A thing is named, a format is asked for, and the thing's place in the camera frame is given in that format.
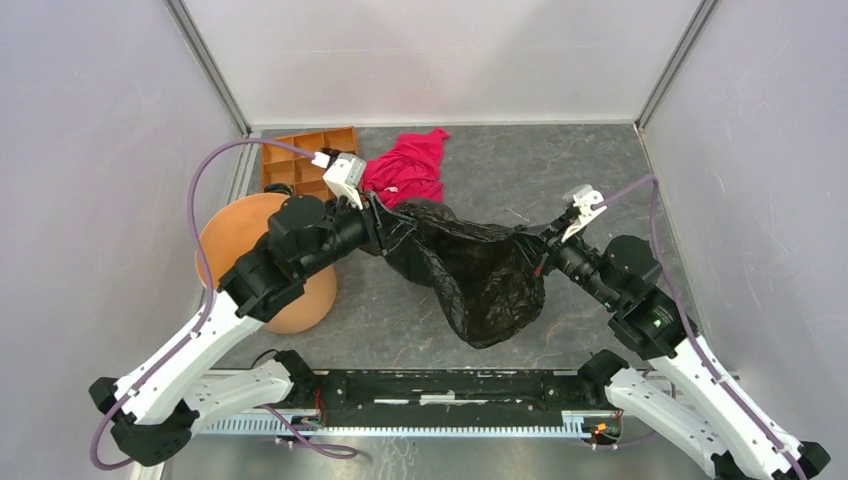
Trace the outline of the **black trash bag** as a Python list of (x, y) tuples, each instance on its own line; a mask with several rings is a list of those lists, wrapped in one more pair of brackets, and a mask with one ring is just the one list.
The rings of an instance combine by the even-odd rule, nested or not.
[(521, 248), (523, 226), (458, 218), (450, 207), (414, 199), (393, 211), (415, 230), (385, 257), (405, 280), (433, 290), (449, 327), (466, 344), (505, 342), (540, 316), (544, 279)]

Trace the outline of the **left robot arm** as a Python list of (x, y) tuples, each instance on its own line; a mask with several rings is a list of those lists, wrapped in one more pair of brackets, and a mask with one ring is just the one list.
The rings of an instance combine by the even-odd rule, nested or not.
[(216, 283), (187, 324), (131, 373), (101, 377), (89, 394), (104, 417), (90, 446), (109, 432), (130, 462), (160, 464), (195, 435), (246, 410), (284, 401), (306, 405), (311, 372), (295, 353), (215, 382), (202, 376), (227, 353), (299, 299), (307, 280), (355, 250), (385, 256), (414, 232), (414, 219), (387, 209), (367, 193), (363, 207), (326, 204), (312, 196), (274, 195), (268, 230)]

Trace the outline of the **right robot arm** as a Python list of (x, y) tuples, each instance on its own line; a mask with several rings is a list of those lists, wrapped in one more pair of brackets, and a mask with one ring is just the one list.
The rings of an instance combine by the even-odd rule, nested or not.
[(637, 417), (714, 479), (812, 479), (830, 463), (824, 447), (800, 441), (770, 419), (721, 365), (694, 323), (657, 287), (663, 269), (648, 241), (613, 238), (604, 251), (575, 232), (571, 211), (529, 231), (539, 274), (562, 272), (602, 304), (616, 339), (682, 388), (686, 404), (603, 350), (579, 371), (580, 400)]

